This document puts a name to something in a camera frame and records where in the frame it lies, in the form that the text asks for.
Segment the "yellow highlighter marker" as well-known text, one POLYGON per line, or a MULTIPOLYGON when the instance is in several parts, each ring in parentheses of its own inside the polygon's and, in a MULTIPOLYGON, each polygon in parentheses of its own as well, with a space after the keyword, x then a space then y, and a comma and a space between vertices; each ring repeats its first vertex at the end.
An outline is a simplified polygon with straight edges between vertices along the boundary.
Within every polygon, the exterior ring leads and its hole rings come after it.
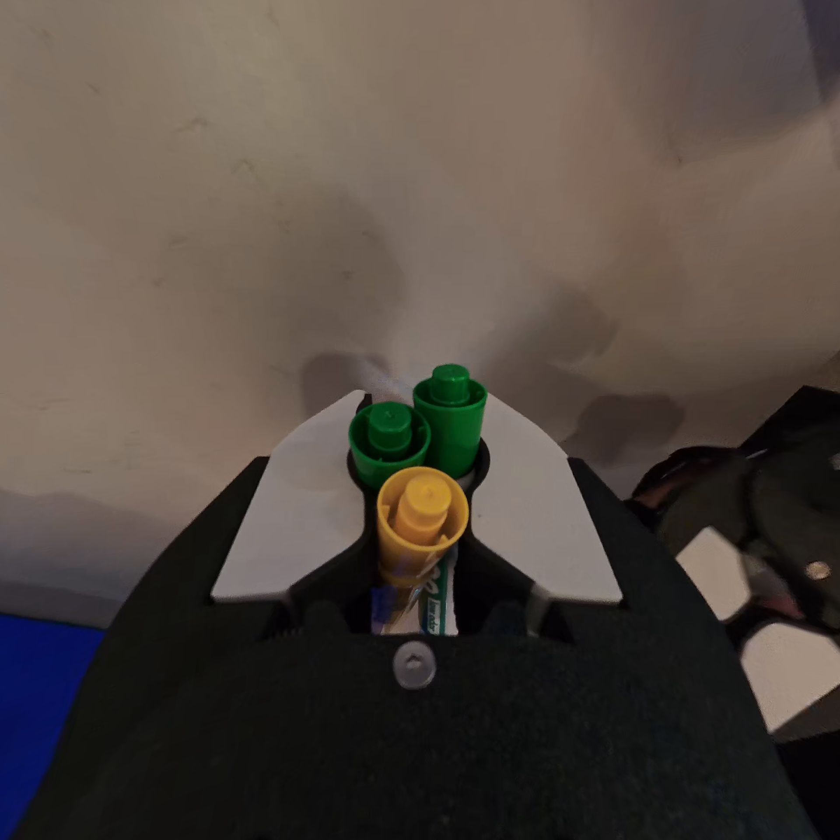
POLYGON ((438 562, 464 536, 469 502, 444 472, 402 469, 382 486, 375 503, 378 569, 400 588, 424 584, 438 562))

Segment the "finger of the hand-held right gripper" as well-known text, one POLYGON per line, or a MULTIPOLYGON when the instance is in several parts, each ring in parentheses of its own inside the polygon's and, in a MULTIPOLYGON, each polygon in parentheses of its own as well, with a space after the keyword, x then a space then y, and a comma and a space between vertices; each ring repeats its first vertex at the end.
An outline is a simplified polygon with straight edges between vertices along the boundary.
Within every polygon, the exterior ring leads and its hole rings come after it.
POLYGON ((751 603, 753 589, 738 548, 705 527, 677 552, 676 561, 720 623, 730 623, 751 603))
POLYGON ((773 736, 839 729, 839 647, 834 637, 772 623, 742 646, 740 661, 773 736))

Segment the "green dry erase marker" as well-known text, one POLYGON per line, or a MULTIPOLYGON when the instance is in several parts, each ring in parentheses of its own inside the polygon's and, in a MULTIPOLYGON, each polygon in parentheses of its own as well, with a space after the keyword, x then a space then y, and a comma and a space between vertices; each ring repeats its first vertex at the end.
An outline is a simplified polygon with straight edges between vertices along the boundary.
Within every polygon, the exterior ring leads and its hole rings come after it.
MULTIPOLYGON (((362 407, 349 427, 350 456, 357 483, 376 499, 394 474, 425 464, 430 440, 427 421, 400 402, 379 402, 362 407)), ((419 584, 415 577, 381 577, 371 594, 373 634, 391 634, 414 606, 419 584)))
MULTIPOLYGON (((443 471, 468 489, 475 476, 487 389, 460 364, 441 364, 413 390, 414 407, 431 429, 426 466, 443 471)), ((421 630, 430 636, 456 636, 455 568, 458 545, 438 562, 418 603, 421 630)))

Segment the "blue plastic bin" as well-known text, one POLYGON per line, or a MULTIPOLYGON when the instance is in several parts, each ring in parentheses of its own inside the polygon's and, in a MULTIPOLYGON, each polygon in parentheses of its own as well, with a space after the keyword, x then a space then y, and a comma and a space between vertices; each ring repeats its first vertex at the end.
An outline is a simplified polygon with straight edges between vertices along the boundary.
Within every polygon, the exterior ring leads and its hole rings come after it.
POLYGON ((1 615, 1 838, 10 838, 51 760, 105 631, 1 615))

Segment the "grey desk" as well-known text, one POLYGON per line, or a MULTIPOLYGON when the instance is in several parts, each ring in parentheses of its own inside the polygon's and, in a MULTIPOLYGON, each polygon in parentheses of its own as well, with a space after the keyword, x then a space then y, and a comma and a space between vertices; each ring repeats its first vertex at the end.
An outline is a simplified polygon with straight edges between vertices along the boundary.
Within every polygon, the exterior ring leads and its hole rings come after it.
POLYGON ((838 2, 2 2, 2 609, 467 366, 617 493, 838 355, 838 2))

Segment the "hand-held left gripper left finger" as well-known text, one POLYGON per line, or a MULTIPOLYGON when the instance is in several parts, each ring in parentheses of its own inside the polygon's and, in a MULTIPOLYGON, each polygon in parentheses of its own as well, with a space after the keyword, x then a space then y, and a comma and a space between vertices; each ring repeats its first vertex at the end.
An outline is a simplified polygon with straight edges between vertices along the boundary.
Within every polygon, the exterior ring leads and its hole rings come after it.
POLYGON ((358 482, 349 440, 370 403, 351 391, 273 449, 213 584, 215 603, 280 604, 297 622, 331 602, 353 631, 370 631, 375 494, 358 482))

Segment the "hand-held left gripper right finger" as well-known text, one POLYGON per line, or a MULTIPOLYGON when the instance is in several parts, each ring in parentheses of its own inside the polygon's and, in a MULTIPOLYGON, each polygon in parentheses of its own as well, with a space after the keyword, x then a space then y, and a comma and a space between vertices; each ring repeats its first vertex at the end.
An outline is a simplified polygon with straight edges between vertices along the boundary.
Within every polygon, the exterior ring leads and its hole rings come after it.
POLYGON ((560 604, 619 606, 621 588, 562 448, 493 395, 481 432, 458 546, 458 630, 478 632, 504 602, 520 605, 531 634, 560 604))

